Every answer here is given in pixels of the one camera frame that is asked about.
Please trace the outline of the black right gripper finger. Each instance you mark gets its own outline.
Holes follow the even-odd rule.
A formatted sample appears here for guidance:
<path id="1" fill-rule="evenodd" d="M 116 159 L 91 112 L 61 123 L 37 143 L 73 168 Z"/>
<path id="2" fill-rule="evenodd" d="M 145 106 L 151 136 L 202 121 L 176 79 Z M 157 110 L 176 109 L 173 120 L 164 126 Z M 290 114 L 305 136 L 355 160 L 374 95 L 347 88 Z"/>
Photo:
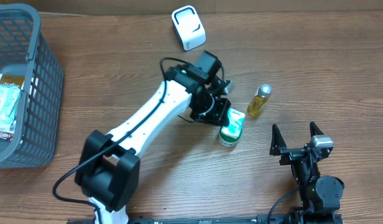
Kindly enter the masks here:
<path id="1" fill-rule="evenodd" d="M 324 135 L 324 133 L 319 129 L 314 121 L 310 122 L 310 136 Z"/>
<path id="2" fill-rule="evenodd" d="M 269 154 L 271 156 L 281 156 L 282 151 L 287 149 L 287 145 L 280 133 L 280 129 L 276 124 L 272 125 L 272 140 Z"/>

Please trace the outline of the Kleenex pocket tissue pack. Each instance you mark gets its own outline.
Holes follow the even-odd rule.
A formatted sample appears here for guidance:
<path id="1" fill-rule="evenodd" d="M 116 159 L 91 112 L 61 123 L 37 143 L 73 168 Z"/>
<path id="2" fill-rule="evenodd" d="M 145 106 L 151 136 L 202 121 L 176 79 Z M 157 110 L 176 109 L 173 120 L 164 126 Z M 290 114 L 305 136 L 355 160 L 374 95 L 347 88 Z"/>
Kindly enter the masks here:
<path id="1" fill-rule="evenodd" d="M 231 132 L 238 133 L 238 129 L 242 129 L 246 115 L 240 111 L 230 108 L 228 110 L 229 124 L 227 127 Z"/>

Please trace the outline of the green lid white jar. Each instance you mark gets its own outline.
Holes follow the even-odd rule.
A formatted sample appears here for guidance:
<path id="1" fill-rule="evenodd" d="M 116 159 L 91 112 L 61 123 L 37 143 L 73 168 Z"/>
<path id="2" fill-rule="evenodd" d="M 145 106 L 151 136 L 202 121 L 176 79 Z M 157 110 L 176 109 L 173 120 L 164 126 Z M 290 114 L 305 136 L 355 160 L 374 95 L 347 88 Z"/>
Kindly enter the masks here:
<path id="1" fill-rule="evenodd" d="M 231 132 L 227 127 L 221 127 L 218 133 L 219 143 L 224 147 L 234 147 L 242 136 L 242 129 L 238 133 Z"/>

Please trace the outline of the yellow dish soap bottle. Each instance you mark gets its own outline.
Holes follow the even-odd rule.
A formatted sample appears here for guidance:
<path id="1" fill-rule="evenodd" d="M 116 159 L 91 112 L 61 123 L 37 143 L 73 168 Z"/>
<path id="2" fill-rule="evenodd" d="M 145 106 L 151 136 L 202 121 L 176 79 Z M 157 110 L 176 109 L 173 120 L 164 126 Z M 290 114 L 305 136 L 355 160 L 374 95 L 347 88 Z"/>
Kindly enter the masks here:
<path id="1" fill-rule="evenodd" d="M 247 107 L 247 112 L 251 116 L 258 117 L 270 98 L 272 93 L 272 87 L 270 84 L 264 83 L 257 90 L 256 93 L 251 100 L 249 106 Z"/>

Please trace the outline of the green wet wipes pack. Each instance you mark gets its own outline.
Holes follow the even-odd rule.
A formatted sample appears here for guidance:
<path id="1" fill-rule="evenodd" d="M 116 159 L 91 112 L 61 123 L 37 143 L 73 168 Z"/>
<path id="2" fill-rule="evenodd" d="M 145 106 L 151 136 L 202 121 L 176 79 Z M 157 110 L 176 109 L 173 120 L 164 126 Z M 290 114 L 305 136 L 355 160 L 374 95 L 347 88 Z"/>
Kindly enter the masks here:
<path id="1" fill-rule="evenodd" d="M 0 85 L 0 132 L 14 134 L 20 95 L 21 90 L 18 87 Z"/>

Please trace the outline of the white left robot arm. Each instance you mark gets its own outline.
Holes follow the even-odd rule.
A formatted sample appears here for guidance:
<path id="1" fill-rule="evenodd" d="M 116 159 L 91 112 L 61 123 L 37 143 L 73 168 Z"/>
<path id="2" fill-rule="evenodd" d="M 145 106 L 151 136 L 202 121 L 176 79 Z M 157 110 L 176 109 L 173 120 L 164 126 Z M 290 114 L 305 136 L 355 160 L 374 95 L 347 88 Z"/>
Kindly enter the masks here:
<path id="1" fill-rule="evenodd" d="M 217 76 L 224 70 L 219 58 L 205 51 L 195 63 L 176 61 L 162 70 L 157 91 L 128 120 L 87 137 L 75 182 L 94 208 L 95 223 L 128 222 L 126 204 L 138 186 L 141 157 L 174 118 L 190 109 L 194 123 L 229 124 L 226 95 L 232 82 Z"/>

